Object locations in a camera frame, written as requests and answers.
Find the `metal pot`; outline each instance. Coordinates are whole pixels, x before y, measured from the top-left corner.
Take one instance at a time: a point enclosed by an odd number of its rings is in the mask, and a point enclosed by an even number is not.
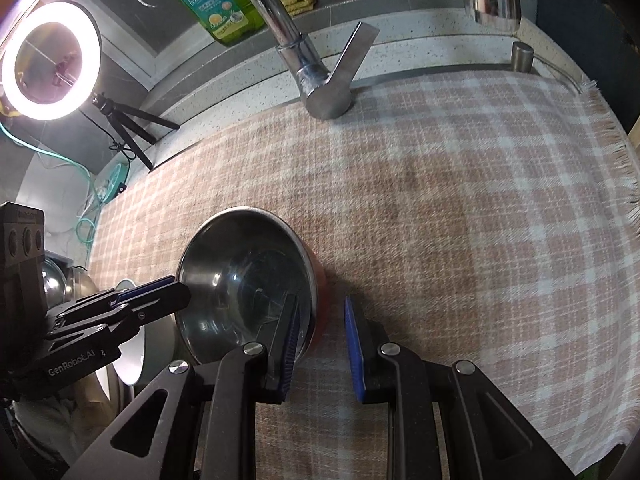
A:
[[[191,301],[174,318],[200,363],[255,340],[261,325],[280,315],[288,292],[300,308],[297,359],[326,325],[320,263],[291,227],[262,209],[235,207],[207,220],[185,249],[176,279],[189,286]]]
[[[98,287],[86,270],[72,267],[71,275],[66,280],[65,301],[80,300],[98,292]]]

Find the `towel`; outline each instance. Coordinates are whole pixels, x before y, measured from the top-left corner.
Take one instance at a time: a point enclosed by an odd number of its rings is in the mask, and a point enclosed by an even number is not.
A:
[[[75,382],[72,399],[14,402],[15,417],[29,436],[72,465],[115,418],[95,374]]]
[[[578,472],[640,426],[638,159],[600,92],[511,72],[361,89],[318,121],[277,107],[210,136],[107,204],[101,288],[175,272],[211,215],[287,221],[323,264],[326,332],[290,399],[257,409],[257,476],[385,478],[386,409],[352,385],[346,294],[392,340],[475,361]]]

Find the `metal screw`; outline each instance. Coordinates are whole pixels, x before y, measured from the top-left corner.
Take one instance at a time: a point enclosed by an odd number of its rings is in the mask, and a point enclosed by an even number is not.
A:
[[[242,348],[242,351],[247,355],[258,355],[262,352],[262,345],[260,343],[247,343]]]
[[[380,347],[380,351],[384,355],[398,355],[400,353],[400,347],[396,343],[384,343]]]
[[[169,371],[172,374],[183,374],[189,369],[189,363],[187,361],[183,361],[182,359],[178,359],[169,365]]]
[[[456,363],[456,370],[459,374],[471,375],[476,371],[476,365],[471,361],[458,361]]]

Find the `tripod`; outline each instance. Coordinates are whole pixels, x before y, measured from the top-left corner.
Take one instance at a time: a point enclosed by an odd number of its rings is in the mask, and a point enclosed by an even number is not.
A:
[[[131,119],[127,114],[132,115],[134,117],[139,117],[140,119],[144,119],[150,121],[155,124],[160,124],[161,126],[166,126],[167,128],[171,128],[173,130],[180,129],[178,124],[172,123],[171,121],[167,121],[165,119],[161,119],[155,115],[149,114],[147,112],[143,112],[142,110],[138,110],[137,108],[132,108],[131,106],[127,106],[121,103],[115,103],[113,99],[109,99],[104,96],[104,94],[95,94],[92,98],[92,104],[95,105],[100,113],[104,115],[109,124],[116,130],[116,133],[124,140],[124,142],[129,146],[132,151],[138,156],[140,161],[152,170],[154,165],[145,155],[145,152],[136,144],[136,141],[133,140],[127,128],[131,130],[134,134],[137,134],[141,139],[146,140],[152,146],[156,143],[156,138],[152,136],[150,133],[146,132],[141,126],[139,126],[133,119]]]

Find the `speckled countertop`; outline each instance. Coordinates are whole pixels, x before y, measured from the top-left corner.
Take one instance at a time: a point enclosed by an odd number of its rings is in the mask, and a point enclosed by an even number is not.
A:
[[[587,81],[580,67],[526,19],[515,37],[481,27],[465,16],[463,9],[410,10],[373,16],[366,22],[379,28],[380,34],[355,77],[356,86],[359,80],[407,70],[508,64],[511,45],[516,39],[529,43],[537,54],[562,68],[577,82]],[[356,23],[346,22],[310,34],[329,68],[337,62]],[[540,76],[558,76],[537,60],[534,68]],[[204,83],[169,108],[162,116],[181,124],[180,130],[167,134],[164,128],[150,127],[149,131],[162,138],[155,146],[146,147],[145,152],[157,166],[230,124],[297,98],[298,89],[292,76],[276,51],[268,50]],[[117,160],[107,165],[98,181],[108,176]],[[147,173],[136,160],[130,170],[129,183]]]

